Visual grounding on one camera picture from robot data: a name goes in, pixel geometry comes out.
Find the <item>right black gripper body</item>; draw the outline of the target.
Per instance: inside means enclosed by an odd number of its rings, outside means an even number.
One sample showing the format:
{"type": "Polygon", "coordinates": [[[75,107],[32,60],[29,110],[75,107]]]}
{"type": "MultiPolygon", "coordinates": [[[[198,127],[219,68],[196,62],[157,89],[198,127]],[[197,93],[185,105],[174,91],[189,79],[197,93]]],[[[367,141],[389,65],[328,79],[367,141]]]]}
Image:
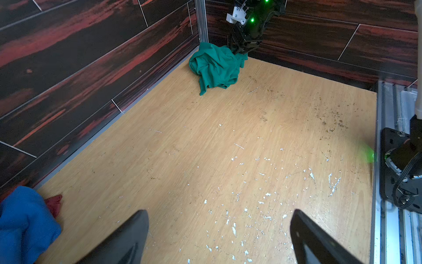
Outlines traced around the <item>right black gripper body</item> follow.
{"type": "Polygon", "coordinates": [[[232,53],[245,55],[256,50],[263,41],[264,31],[271,18],[283,13],[285,1],[235,1],[233,12],[226,16],[226,21],[234,25],[227,39],[232,53]]]}

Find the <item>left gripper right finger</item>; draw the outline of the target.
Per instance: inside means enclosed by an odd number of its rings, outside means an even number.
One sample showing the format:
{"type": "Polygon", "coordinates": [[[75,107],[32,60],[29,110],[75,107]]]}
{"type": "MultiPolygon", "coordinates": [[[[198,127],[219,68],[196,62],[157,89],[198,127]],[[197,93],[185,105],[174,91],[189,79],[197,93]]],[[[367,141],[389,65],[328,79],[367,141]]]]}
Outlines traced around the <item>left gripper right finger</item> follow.
{"type": "Polygon", "coordinates": [[[295,257],[299,264],[361,263],[299,209],[293,212],[290,234],[295,257]]]}

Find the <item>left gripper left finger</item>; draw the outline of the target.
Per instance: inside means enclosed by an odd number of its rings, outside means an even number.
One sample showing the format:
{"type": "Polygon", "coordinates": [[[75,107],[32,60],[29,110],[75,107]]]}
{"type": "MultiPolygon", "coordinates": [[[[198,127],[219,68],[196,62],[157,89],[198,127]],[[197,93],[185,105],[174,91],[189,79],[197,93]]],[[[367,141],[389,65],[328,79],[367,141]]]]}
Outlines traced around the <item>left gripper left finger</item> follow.
{"type": "Polygon", "coordinates": [[[79,264],[139,264],[149,229],[146,210],[136,211],[119,228],[97,245],[79,264]]]}

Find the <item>green cloth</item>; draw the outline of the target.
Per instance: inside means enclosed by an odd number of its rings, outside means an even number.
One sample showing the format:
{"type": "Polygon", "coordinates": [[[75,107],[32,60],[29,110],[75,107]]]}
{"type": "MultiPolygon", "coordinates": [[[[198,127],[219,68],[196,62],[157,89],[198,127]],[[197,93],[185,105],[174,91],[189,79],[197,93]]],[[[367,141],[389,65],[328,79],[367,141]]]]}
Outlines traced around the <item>green cloth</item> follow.
{"type": "Polygon", "coordinates": [[[208,89],[227,89],[238,81],[240,69],[248,60],[248,54],[233,54],[227,46],[218,47],[202,42],[189,60],[191,71],[199,76],[200,95],[208,89]]]}

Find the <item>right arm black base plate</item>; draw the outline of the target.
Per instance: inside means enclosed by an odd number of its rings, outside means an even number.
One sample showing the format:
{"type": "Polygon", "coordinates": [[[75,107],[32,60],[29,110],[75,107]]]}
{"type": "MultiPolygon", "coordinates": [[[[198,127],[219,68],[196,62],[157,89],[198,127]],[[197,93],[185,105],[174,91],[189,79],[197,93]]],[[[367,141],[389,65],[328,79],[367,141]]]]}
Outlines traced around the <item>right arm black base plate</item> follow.
{"type": "Polygon", "coordinates": [[[391,128],[381,131],[381,158],[380,158],[380,194],[381,197],[404,209],[417,214],[422,213],[422,176],[411,172],[403,178],[395,190],[395,185],[400,178],[404,166],[397,167],[391,159],[392,151],[404,144],[410,135],[402,134],[391,128]]]}

